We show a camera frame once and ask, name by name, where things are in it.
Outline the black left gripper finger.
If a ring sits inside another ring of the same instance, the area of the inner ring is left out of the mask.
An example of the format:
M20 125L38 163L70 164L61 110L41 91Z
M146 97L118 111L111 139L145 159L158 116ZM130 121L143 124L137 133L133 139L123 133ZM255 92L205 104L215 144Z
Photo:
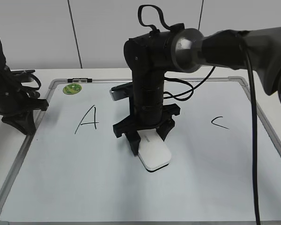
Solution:
M13 116L3 116L1 121L8 124L24 135L33 135L36 132L33 112L24 112Z

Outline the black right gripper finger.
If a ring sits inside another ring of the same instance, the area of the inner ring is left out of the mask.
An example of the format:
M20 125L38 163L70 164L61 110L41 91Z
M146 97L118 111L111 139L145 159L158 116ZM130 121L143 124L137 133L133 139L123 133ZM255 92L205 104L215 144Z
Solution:
M141 142L141 137L137 131L125 133L126 138L130 144L131 151L134 156L138 155L139 152L139 144Z
M166 139L166 136L168 133L174 128L175 122L173 119L167 119L162 123L157 129L156 132L161 137L161 139L164 141Z

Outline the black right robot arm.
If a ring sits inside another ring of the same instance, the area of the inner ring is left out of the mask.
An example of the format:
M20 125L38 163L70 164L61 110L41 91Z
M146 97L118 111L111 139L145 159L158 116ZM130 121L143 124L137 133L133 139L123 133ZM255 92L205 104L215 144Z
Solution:
M137 155L140 130L156 129L165 139L179 115L176 104L164 105L167 72L192 73L201 66L251 69L267 95L278 93L281 102L281 27L262 30L223 30L208 37L176 24L167 32L153 27L127 40L124 58L132 81L111 89L114 100L129 99L130 114L113 126L116 137L125 135Z

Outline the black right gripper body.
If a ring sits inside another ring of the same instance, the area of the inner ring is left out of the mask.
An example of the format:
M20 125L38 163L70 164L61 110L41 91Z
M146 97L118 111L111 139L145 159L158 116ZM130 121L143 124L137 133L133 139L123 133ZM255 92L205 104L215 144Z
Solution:
M165 71L132 72L130 115L113 125L117 138L128 132L158 128L165 120L180 114L177 104L163 104L164 74Z

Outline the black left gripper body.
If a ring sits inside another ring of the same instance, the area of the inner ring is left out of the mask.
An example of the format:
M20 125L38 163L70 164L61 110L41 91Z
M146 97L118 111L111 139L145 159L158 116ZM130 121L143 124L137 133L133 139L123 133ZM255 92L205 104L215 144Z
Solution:
M46 111L49 104L40 98L40 80L35 70L0 70L0 115L13 116L33 110Z

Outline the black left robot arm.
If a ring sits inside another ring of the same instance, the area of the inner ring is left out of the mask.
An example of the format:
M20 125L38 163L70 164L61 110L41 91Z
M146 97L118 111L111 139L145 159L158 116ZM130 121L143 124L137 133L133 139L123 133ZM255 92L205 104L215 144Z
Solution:
M0 115L1 121L24 135L36 132L33 112L46 111L49 104L40 98L40 80L35 70L11 71L0 41Z

